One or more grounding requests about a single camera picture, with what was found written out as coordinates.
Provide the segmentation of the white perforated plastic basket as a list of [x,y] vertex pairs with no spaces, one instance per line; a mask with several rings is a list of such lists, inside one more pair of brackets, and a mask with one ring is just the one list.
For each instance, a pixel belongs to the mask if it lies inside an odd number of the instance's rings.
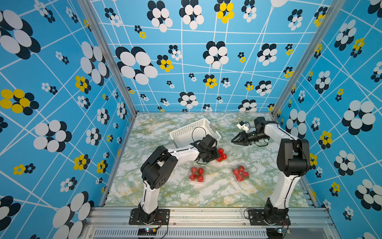
[[202,140],[208,134],[217,141],[221,139],[221,135],[211,125],[210,121],[203,118],[170,132],[170,138],[177,148],[181,148],[194,141]]

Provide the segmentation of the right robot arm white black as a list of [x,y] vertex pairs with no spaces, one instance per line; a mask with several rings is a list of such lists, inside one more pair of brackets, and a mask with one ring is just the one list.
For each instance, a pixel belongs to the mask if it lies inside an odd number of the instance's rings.
[[244,121],[237,124],[241,132],[231,142],[249,146],[262,139],[272,139],[279,145],[277,167],[279,175],[272,195],[267,199],[263,211],[264,221],[269,225],[284,222],[288,226],[288,206],[291,194],[301,177],[310,167],[309,142],[283,130],[276,122],[258,117],[254,120],[254,131]]

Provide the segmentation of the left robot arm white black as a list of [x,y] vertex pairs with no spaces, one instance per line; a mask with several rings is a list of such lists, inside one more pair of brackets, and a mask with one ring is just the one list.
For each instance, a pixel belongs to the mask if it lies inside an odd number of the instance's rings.
[[209,163],[219,157],[217,140],[209,134],[186,147],[167,149],[163,145],[158,146],[140,168],[144,183],[143,199],[138,206],[140,219],[151,224],[157,218],[160,188],[177,164],[198,160]]

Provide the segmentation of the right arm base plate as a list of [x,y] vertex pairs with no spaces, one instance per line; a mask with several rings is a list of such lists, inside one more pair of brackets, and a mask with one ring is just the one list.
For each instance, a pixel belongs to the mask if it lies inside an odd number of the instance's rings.
[[290,226],[290,218],[287,214],[288,210],[260,210],[254,208],[247,208],[244,213],[245,217],[249,220],[252,226]]

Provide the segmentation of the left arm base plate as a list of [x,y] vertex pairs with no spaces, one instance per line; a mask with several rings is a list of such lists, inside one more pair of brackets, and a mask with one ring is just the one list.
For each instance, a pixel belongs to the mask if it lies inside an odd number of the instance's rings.
[[151,214],[142,209],[134,208],[130,211],[130,225],[167,225],[170,219],[169,209],[156,209]]

